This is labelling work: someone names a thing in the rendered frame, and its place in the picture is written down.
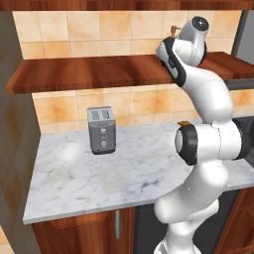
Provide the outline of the wooden base cabinet door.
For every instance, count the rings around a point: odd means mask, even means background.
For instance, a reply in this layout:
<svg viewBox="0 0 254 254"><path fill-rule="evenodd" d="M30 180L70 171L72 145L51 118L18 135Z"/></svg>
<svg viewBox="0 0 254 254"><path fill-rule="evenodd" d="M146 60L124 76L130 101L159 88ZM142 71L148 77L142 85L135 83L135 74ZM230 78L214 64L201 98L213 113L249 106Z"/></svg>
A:
<svg viewBox="0 0 254 254"><path fill-rule="evenodd" d="M121 236L115 238L115 211L33 223L42 254L133 254L135 208L119 209Z"/></svg>
<svg viewBox="0 0 254 254"><path fill-rule="evenodd" d="M254 187L240 191L214 254L254 254Z"/></svg>

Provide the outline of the grey toaster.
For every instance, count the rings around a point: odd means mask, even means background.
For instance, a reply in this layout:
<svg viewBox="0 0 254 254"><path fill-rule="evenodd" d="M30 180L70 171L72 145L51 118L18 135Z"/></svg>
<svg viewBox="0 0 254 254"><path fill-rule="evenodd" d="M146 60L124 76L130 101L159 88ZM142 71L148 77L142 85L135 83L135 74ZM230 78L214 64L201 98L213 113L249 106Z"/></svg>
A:
<svg viewBox="0 0 254 254"><path fill-rule="evenodd" d="M90 148L94 155L110 154L116 148L116 122L110 106L88 107Z"/></svg>

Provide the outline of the tan pump bottle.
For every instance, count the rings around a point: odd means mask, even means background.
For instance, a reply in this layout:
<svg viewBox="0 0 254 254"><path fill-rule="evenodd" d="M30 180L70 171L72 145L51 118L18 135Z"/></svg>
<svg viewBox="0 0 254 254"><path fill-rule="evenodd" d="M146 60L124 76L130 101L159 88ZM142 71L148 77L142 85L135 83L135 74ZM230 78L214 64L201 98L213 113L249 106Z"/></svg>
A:
<svg viewBox="0 0 254 254"><path fill-rule="evenodd" d="M181 29L180 27L172 26L171 27L171 35L170 35L170 37L175 38L176 37L176 31L180 30L180 29Z"/></svg>

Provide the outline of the dark hob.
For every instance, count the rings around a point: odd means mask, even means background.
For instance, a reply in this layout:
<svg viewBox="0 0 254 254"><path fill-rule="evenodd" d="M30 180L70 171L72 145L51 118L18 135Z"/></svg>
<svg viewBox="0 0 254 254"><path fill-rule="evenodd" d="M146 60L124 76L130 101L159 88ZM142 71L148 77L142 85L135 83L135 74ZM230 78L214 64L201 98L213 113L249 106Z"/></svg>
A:
<svg viewBox="0 0 254 254"><path fill-rule="evenodd" d="M241 137L241 149L237 160L245 158L254 148L254 116L233 118Z"/></svg>

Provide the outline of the grey range hood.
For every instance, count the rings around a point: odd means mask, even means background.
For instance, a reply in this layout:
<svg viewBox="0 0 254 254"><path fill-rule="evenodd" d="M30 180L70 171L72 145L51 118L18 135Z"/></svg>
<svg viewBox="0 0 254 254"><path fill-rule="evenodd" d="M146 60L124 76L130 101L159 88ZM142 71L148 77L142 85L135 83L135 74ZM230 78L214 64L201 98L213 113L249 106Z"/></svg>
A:
<svg viewBox="0 0 254 254"><path fill-rule="evenodd" d="M241 13L231 54L254 66L254 10ZM226 82L230 90L254 88L254 77L230 79Z"/></svg>

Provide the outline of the wooden wall shelf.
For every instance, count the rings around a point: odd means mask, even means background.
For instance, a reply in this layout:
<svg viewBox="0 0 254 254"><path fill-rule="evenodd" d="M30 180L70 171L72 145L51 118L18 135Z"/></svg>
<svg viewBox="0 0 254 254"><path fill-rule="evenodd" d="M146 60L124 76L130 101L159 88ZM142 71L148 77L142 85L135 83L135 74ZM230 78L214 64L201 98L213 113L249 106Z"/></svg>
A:
<svg viewBox="0 0 254 254"><path fill-rule="evenodd" d="M168 84L173 79L154 55L24 60L8 94Z"/></svg>

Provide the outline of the wooden wall cabinet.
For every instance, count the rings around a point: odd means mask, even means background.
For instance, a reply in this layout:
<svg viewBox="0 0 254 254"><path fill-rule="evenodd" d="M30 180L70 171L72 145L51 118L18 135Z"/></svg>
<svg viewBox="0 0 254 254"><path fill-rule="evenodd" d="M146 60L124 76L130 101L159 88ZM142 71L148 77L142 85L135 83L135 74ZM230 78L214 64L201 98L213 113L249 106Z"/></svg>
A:
<svg viewBox="0 0 254 254"><path fill-rule="evenodd" d="M254 0L0 0L0 11L254 10Z"/></svg>

